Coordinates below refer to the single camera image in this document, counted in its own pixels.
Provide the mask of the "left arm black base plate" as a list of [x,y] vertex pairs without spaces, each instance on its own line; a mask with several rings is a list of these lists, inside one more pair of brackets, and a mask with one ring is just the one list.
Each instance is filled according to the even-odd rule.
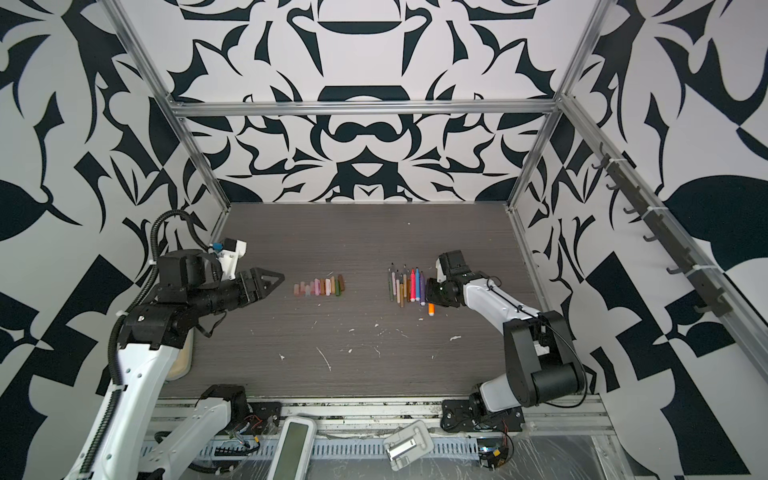
[[276,431],[281,423],[282,406],[279,401],[250,402],[244,432],[261,435]]

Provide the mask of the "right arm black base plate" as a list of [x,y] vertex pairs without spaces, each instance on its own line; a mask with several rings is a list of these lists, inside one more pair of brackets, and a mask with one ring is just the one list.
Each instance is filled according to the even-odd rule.
[[443,400],[440,428],[447,433],[521,432],[525,423],[520,407],[489,412],[478,397],[468,400]]

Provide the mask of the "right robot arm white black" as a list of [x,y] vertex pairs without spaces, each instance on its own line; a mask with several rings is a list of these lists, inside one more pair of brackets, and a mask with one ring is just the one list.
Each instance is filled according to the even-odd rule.
[[425,297],[436,306],[466,307],[503,337],[505,372],[471,395],[482,414],[548,404],[587,394],[586,368],[562,314],[540,311],[504,291],[495,278],[472,270],[461,251],[436,260],[436,276],[425,281]]

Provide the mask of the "red pink highlighter pen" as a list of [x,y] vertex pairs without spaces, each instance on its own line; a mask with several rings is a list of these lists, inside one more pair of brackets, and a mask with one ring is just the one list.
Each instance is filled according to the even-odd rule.
[[413,268],[412,268],[411,270],[413,270],[413,273],[414,273],[414,281],[413,281],[413,289],[414,289],[414,301],[413,301],[413,302],[415,302],[415,301],[417,300],[417,295],[416,295],[416,294],[417,294],[417,278],[416,278],[416,269],[413,269]]

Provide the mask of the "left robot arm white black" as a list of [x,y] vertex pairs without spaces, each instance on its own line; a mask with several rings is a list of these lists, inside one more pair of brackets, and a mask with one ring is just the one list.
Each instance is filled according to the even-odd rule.
[[225,278],[220,259],[203,250],[158,257],[147,293],[128,309],[108,347],[111,383],[70,479],[177,479],[221,431],[251,415],[243,387],[208,387],[186,417],[151,451],[140,456],[152,414],[173,363],[191,330],[209,315],[225,316],[265,299],[285,280],[262,268]]

